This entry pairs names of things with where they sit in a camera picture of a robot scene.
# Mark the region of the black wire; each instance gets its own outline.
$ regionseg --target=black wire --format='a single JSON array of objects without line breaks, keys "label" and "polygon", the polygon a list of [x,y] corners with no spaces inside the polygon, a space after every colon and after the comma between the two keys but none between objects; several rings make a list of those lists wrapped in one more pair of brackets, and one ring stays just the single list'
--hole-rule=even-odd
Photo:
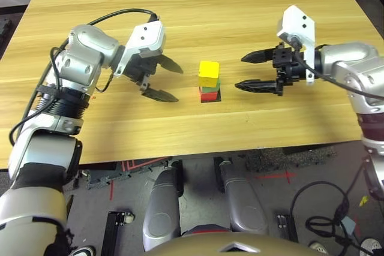
[{"label": "black wire", "polygon": [[359,170],[356,172],[355,177],[354,177],[353,180],[352,180],[352,183],[349,185],[349,188],[348,188],[347,191],[346,191],[346,194],[347,194],[347,195],[349,195],[349,193],[351,192],[351,190],[352,190],[353,187],[355,186],[356,181],[358,180],[359,175],[360,175],[361,171],[363,170],[363,168],[364,168],[364,165],[363,165],[363,163],[362,163],[362,164],[360,165],[360,167],[359,167]]},{"label": "black wire", "polygon": [[377,200],[377,204],[379,205],[380,213],[382,214],[382,217],[384,218],[384,210],[383,210],[382,205],[380,204],[380,200]]},{"label": "black wire", "polygon": [[[151,11],[151,10],[142,9],[142,8],[126,8],[126,9],[121,9],[121,10],[112,12],[112,13],[110,13],[110,14],[101,16],[101,17],[99,17],[99,18],[97,18],[97,19],[95,19],[95,20],[89,22],[88,25],[95,25],[95,24],[98,24],[98,23],[100,23],[100,22],[102,22],[102,21],[104,21],[104,20],[107,20],[107,19],[111,18],[111,17],[117,16],[117,15],[120,15],[120,14],[124,14],[124,13],[132,13],[132,12],[146,13],[146,14],[151,15],[151,16],[149,17],[149,19],[148,19],[148,22],[156,21],[156,20],[159,19],[159,17],[158,17],[153,11]],[[54,58],[57,57],[58,53],[59,53],[61,50],[64,50],[64,49],[65,49],[65,46],[67,46],[67,44],[68,44],[68,38],[66,38],[66,39],[64,40],[64,42],[58,47],[58,48],[59,48],[59,49],[58,49],[59,51],[56,52],[56,54],[54,54]],[[16,139],[19,137],[20,132],[21,132],[22,127],[23,127],[23,124],[26,122],[26,121],[24,121],[24,119],[26,119],[27,117],[29,117],[29,116],[28,116],[28,113],[29,113],[29,111],[31,110],[32,105],[33,105],[33,103],[34,103],[34,101],[35,101],[35,99],[36,99],[36,96],[37,96],[37,94],[38,94],[37,89],[38,89],[38,88],[40,87],[40,85],[42,85],[43,82],[45,81],[45,79],[46,79],[46,77],[47,77],[47,75],[48,75],[50,69],[51,69],[51,62],[49,62],[49,63],[47,64],[47,66],[45,67],[45,69],[44,69],[44,71],[43,71],[43,74],[41,75],[39,81],[37,82],[37,85],[36,85],[34,91],[32,92],[32,95],[31,95],[31,97],[30,97],[30,99],[29,99],[29,101],[28,101],[28,103],[27,103],[27,105],[26,105],[26,108],[25,108],[25,110],[24,110],[24,113],[23,113],[23,116],[22,116],[22,120],[16,125],[17,127],[15,126],[16,128],[13,127],[12,130],[11,130],[12,135],[13,135],[14,132],[15,132],[15,130],[16,130],[17,128],[19,128],[18,131],[17,131]],[[11,144],[12,144],[12,146],[13,146],[13,145],[14,145],[13,136],[12,136],[12,137],[10,136],[10,142],[11,142]]]},{"label": "black wire", "polygon": [[108,89],[110,83],[112,82],[112,79],[113,79],[113,72],[110,74],[108,81],[107,81],[107,84],[104,86],[104,88],[100,89],[100,88],[97,88],[97,86],[96,86],[97,92],[99,92],[99,93],[105,92]]},{"label": "black wire", "polygon": [[359,95],[362,95],[362,96],[365,96],[365,97],[368,97],[368,98],[374,98],[374,99],[378,99],[378,100],[384,100],[384,97],[383,96],[380,96],[380,95],[376,95],[376,94],[370,94],[370,93],[367,93],[367,92],[363,92],[363,91],[360,91],[360,90],[357,90],[357,89],[354,89],[352,87],[349,87],[348,85],[345,85],[343,83],[340,83],[340,82],[337,82],[336,80],[334,80],[333,78],[329,77],[329,76],[326,76],[318,71],[316,71],[315,69],[313,69],[312,67],[310,67],[307,63],[305,63],[305,61],[301,58],[300,56],[300,51],[299,50],[295,50],[295,58],[296,60],[299,62],[300,65],[302,65],[305,69],[311,71],[315,76],[317,76],[318,78],[321,78],[323,80],[326,80],[328,82],[331,82],[332,84],[340,87],[340,88],[343,88],[345,90],[348,90],[349,92],[353,92],[353,93],[356,93],[356,94],[359,94]]},{"label": "black wire", "polygon": [[[289,215],[293,219],[293,209],[295,208],[296,201],[297,201],[298,197],[300,196],[300,194],[303,193],[308,188],[311,188],[311,187],[316,186],[316,185],[328,185],[328,186],[334,187],[343,195],[343,200],[340,203],[340,205],[337,207],[337,209],[334,213],[333,219],[328,218],[328,217],[324,217],[324,216],[312,216],[312,217],[309,217],[305,221],[305,227],[308,230],[310,230],[311,232],[315,233],[316,235],[318,235],[320,237],[326,237],[326,238],[335,238],[335,241],[343,247],[343,250],[339,253],[339,256],[344,256],[346,254],[349,246],[352,246],[352,247],[354,247],[360,251],[363,251],[367,255],[373,256],[373,254],[371,252],[369,252],[368,250],[366,250],[366,249],[353,243],[353,240],[349,238],[348,232],[347,232],[344,224],[341,221],[347,215],[348,210],[349,210],[348,193],[350,193],[352,188],[355,186],[356,181],[357,181],[362,169],[363,169],[363,165],[360,165],[359,170],[356,172],[355,177],[353,177],[352,183],[349,185],[347,192],[344,192],[339,186],[337,186],[334,183],[331,183],[328,181],[315,181],[315,182],[311,182],[311,183],[305,185],[304,187],[302,187],[295,194],[295,196],[293,197],[293,200],[291,202],[291,205],[290,205]],[[336,228],[339,226],[341,227],[341,229],[343,231],[343,234],[344,234],[343,236],[336,234]],[[322,230],[322,229],[319,229],[317,227],[328,227],[328,228],[330,227],[331,231]]]},{"label": "black wire", "polygon": [[[54,55],[54,51],[55,50],[60,50],[60,48],[52,47],[50,52],[49,52],[49,56],[50,56],[50,66],[53,68],[53,71],[55,72],[56,90],[59,91],[60,90],[59,70],[58,70],[58,67],[56,66],[56,63],[55,63],[55,60],[56,60],[56,57],[57,57],[58,54]],[[52,104],[54,104],[56,102],[56,100],[57,99],[55,97],[51,97],[51,99],[42,108],[38,109],[33,114],[23,118],[18,124],[16,124],[11,129],[11,131],[9,133],[9,139],[10,139],[10,143],[12,144],[12,146],[14,146],[13,134],[16,131],[16,129],[21,127],[25,122],[29,121],[33,117],[36,117],[39,114],[42,114],[42,112],[46,111]]]},{"label": "black wire", "polygon": [[359,241],[358,237],[356,236],[356,233],[353,232],[352,235],[354,236],[354,238],[355,238],[355,240],[356,240],[356,243],[357,243],[358,245],[360,245],[360,241]]}]

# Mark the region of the stacked blocks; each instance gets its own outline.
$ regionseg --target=stacked blocks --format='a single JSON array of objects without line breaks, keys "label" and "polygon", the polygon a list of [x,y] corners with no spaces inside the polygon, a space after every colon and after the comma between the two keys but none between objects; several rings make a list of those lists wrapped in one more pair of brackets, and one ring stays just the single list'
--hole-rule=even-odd
[{"label": "stacked blocks", "polygon": [[218,62],[200,61],[199,91],[201,102],[216,101],[220,93],[220,79]]}]

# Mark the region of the green block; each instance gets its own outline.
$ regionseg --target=green block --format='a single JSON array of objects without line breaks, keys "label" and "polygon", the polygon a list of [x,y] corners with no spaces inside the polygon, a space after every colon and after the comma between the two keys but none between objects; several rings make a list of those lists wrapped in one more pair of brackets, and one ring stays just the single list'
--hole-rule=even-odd
[{"label": "green block", "polygon": [[217,80],[216,87],[204,87],[202,86],[202,92],[203,93],[210,93],[210,92],[216,92],[220,89],[220,79]]}]

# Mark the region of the shoe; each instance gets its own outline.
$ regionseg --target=shoe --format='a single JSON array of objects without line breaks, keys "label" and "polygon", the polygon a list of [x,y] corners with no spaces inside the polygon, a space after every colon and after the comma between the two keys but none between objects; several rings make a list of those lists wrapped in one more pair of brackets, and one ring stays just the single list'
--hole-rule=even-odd
[{"label": "shoe", "polygon": [[321,245],[319,242],[312,242],[310,245],[309,245],[309,248],[313,249],[313,250],[316,250],[320,253],[323,253],[323,254],[326,254],[326,255],[329,255],[328,254],[328,251],[325,249],[325,247],[323,245]]},{"label": "shoe", "polygon": [[73,251],[69,256],[95,256],[96,250],[92,246],[84,246]]},{"label": "shoe", "polygon": [[[365,250],[368,250],[371,253],[373,253],[373,250],[375,249],[382,248],[379,241],[373,238],[366,238],[363,242],[361,242],[360,247],[364,248]],[[367,256],[367,253],[360,251],[360,256]]]}]

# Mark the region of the wooden table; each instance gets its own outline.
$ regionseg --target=wooden table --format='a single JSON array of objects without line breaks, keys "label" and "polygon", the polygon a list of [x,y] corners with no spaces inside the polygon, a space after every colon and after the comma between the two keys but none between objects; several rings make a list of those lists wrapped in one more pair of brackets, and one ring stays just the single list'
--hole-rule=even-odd
[{"label": "wooden table", "polygon": [[[49,49],[73,26],[131,7],[161,16],[167,34],[164,54],[184,74],[158,67],[151,84],[179,102],[157,103],[141,97],[126,78],[115,79],[106,93],[94,95],[85,113],[78,136],[84,144],[81,163],[358,139],[360,129],[345,91],[329,83],[296,83],[284,97],[234,87],[245,79],[274,79],[270,63],[240,59],[278,43],[277,21],[292,4],[316,21],[317,44],[359,40],[384,52],[383,40],[354,0],[32,0],[0,62],[0,168],[6,168],[11,150],[8,132],[20,120]],[[146,19],[125,14],[99,27],[125,44],[134,25]],[[200,103],[200,60],[221,64],[219,103]]]}]

